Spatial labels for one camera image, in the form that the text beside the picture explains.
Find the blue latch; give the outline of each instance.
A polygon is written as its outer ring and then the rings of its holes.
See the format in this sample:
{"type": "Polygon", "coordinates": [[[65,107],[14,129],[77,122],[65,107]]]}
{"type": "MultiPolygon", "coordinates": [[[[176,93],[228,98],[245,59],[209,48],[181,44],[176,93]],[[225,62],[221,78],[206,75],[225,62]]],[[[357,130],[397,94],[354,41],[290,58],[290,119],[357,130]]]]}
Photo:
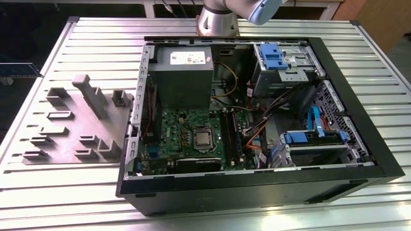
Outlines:
{"type": "Polygon", "coordinates": [[[304,132],[290,132],[288,133],[292,139],[292,142],[294,143],[306,143],[306,136],[304,132]]]}
{"type": "Polygon", "coordinates": [[[290,143],[290,136],[289,136],[289,134],[284,134],[284,140],[285,140],[285,143],[290,143]]]}
{"type": "Polygon", "coordinates": [[[342,143],[346,143],[346,140],[348,140],[346,132],[340,131],[340,137],[341,137],[342,143]]]}
{"type": "Polygon", "coordinates": [[[288,64],[282,60],[282,52],[274,44],[261,44],[261,56],[266,70],[286,70],[288,64]]]}
{"type": "Polygon", "coordinates": [[[277,151],[277,146],[276,146],[274,148],[272,148],[272,151],[270,151],[270,158],[273,157],[276,151],[277,151]]]}

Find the yellow wire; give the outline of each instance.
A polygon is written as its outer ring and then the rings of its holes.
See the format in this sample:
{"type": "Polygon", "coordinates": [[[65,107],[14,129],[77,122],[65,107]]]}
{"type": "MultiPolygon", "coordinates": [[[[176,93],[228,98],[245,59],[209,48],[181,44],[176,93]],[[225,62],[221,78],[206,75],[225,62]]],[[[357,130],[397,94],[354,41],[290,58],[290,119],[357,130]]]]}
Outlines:
{"type": "Polygon", "coordinates": [[[233,75],[233,78],[234,78],[234,80],[236,80],[236,83],[234,83],[234,85],[233,85],[233,88],[232,88],[232,90],[230,90],[228,93],[225,93],[225,94],[222,94],[222,95],[213,95],[213,96],[210,96],[212,98],[218,98],[218,97],[224,97],[224,96],[229,95],[229,94],[237,89],[238,77],[237,77],[236,73],[232,71],[232,69],[230,69],[225,64],[222,64],[222,63],[220,63],[220,62],[213,62],[213,63],[214,63],[214,64],[220,64],[222,67],[225,67],[226,70],[228,70],[228,71],[230,72],[230,74],[233,75]]]}

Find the power cable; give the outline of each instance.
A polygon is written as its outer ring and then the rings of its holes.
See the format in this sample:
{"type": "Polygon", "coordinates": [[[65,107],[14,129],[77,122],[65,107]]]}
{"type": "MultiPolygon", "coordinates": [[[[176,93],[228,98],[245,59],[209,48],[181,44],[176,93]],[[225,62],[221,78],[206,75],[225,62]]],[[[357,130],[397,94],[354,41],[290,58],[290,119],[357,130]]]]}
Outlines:
{"type": "Polygon", "coordinates": [[[188,18],[188,15],[186,15],[186,12],[184,10],[184,7],[182,7],[182,4],[181,4],[180,0],[177,0],[177,2],[178,2],[178,5],[180,5],[180,8],[181,8],[181,11],[184,13],[184,16],[185,16],[185,18],[188,18]]]}

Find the chip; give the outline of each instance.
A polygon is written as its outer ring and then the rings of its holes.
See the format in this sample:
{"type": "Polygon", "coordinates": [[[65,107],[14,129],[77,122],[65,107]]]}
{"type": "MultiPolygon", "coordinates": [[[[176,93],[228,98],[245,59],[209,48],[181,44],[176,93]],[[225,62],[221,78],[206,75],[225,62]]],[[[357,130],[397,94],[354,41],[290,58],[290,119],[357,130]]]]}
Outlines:
{"type": "Polygon", "coordinates": [[[209,133],[208,132],[198,132],[194,134],[196,137],[196,144],[200,145],[209,145],[209,133]]]}

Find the power supply label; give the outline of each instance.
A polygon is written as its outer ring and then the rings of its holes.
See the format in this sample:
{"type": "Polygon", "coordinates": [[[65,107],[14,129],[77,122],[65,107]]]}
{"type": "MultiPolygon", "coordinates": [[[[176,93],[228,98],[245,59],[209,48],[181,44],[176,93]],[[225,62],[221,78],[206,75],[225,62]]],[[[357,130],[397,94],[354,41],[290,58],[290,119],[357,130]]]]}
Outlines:
{"type": "Polygon", "coordinates": [[[170,53],[170,65],[205,64],[204,51],[174,51],[170,53]]]}

